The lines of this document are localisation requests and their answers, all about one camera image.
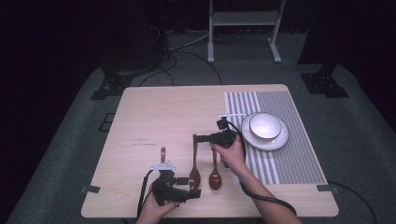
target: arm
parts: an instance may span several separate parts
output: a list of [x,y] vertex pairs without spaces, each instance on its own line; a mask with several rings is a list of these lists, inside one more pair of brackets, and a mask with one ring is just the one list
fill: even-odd
[[[210,146],[220,153],[221,157],[231,168],[231,171],[238,176],[239,180],[245,185],[248,191],[254,194],[275,198],[246,166],[239,136],[236,137],[235,142],[230,148],[224,148],[216,144],[210,144]],[[265,223],[302,223],[289,208],[281,204],[256,199],[253,199],[253,202],[256,204],[257,209],[262,215],[262,220]]]

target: striped placemat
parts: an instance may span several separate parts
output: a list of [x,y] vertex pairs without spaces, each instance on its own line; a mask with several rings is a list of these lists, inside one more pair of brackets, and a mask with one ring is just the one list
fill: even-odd
[[[228,114],[267,112],[289,129],[285,146],[274,151],[256,149],[246,141],[247,167],[263,184],[325,184],[324,174],[287,91],[224,92]],[[241,130],[245,116],[228,117]]]

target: white bowl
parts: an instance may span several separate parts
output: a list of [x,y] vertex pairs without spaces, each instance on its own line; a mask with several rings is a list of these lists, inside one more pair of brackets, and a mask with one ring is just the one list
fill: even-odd
[[279,120],[267,113],[256,114],[250,120],[250,130],[260,138],[275,138],[282,131]]
[[242,121],[242,134],[244,135],[245,140],[255,148],[262,151],[272,151],[285,146],[289,139],[289,130],[285,122],[278,117],[276,118],[282,126],[282,131],[280,131],[280,134],[275,138],[261,138],[250,130],[250,120],[258,114],[259,113],[249,114]]

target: black handheld controller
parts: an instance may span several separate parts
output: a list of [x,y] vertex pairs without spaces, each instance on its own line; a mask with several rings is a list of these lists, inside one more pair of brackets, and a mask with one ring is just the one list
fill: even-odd
[[210,135],[197,135],[194,141],[197,143],[210,142],[225,148],[229,148],[233,144],[233,141],[235,141],[236,132],[230,130],[226,118],[221,118],[217,121],[217,124],[219,129],[223,131],[219,133],[212,133]]
[[197,143],[210,142],[219,146],[229,148],[235,141],[236,133],[230,130],[224,130],[220,133],[212,133],[210,135],[197,135],[194,139]]
[[201,197],[200,189],[190,189],[190,191],[186,191],[173,188],[175,184],[187,185],[189,183],[187,177],[175,178],[175,173],[171,170],[161,170],[160,173],[160,177],[152,183],[152,192],[159,205],[164,205],[165,200],[175,203],[184,203],[188,199],[197,199]]

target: person's left hand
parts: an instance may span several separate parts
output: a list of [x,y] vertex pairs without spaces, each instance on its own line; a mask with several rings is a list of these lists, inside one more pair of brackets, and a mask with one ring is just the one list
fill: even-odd
[[161,219],[163,219],[163,216],[177,208],[179,205],[180,203],[165,200],[164,205],[160,206],[155,200],[154,193],[150,191],[145,203],[143,204],[142,211],[139,219],[136,221],[136,224],[159,223]]

